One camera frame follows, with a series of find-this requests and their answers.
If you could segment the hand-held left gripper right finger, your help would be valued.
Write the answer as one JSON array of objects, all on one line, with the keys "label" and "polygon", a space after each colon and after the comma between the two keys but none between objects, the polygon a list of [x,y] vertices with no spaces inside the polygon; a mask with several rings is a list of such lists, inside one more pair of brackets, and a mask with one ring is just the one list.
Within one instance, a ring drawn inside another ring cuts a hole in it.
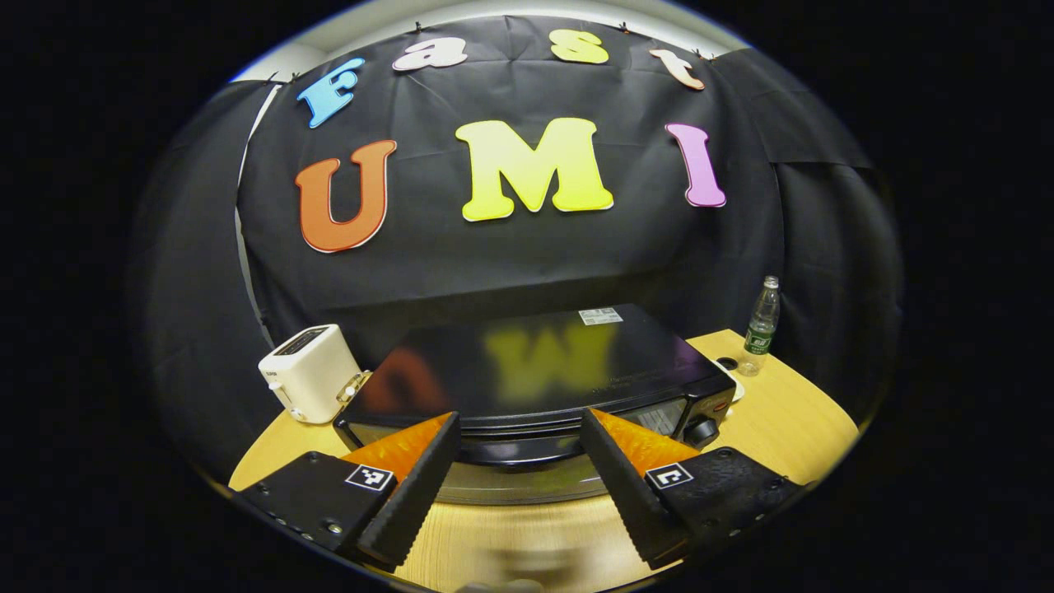
[{"label": "hand-held left gripper right finger", "polygon": [[733,447],[701,453],[598,409],[580,442],[651,569],[714,556],[807,492]]}]

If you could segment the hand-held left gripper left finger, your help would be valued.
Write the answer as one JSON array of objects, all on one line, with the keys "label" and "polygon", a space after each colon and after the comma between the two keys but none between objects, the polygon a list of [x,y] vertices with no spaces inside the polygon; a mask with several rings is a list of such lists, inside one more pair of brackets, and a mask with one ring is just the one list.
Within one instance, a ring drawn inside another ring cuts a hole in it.
[{"label": "hand-held left gripper left finger", "polygon": [[235,502],[355,564],[405,564],[458,454],[456,412],[336,457],[308,451],[235,493]]}]

